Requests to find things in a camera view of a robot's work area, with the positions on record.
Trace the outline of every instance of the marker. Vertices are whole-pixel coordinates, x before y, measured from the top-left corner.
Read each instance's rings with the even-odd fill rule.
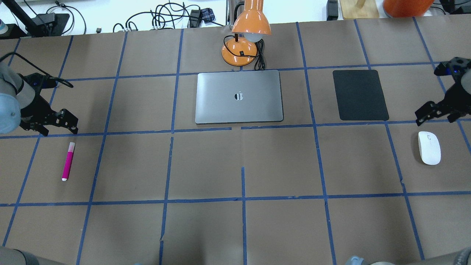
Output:
[[[73,151],[75,149],[75,143],[69,144],[69,151],[67,152],[67,158],[65,159],[64,172],[62,173],[62,181],[69,179],[70,167],[72,166]]]

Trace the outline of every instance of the silver laptop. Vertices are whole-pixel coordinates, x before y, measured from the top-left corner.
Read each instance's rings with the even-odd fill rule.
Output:
[[[278,70],[198,74],[197,124],[282,120]]]

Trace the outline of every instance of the computer mouse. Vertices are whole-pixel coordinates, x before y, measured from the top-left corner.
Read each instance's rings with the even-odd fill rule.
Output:
[[[419,132],[419,152],[427,165],[440,163],[441,149],[437,136],[431,132]]]

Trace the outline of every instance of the lamp base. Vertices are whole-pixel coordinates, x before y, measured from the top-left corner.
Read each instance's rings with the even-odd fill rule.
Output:
[[[222,46],[221,54],[226,63],[232,66],[246,66],[251,63],[255,57],[236,56],[231,52],[237,55],[243,53],[244,55],[256,56],[257,46],[255,46],[255,43],[243,37],[238,37],[237,41],[236,38],[233,38],[227,41],[225,46]]]

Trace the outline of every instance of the mouse pad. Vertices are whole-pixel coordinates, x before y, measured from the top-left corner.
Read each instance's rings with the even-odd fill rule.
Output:
[[[335,70],[333,82],[341,120],[389,119],[378,71]]]

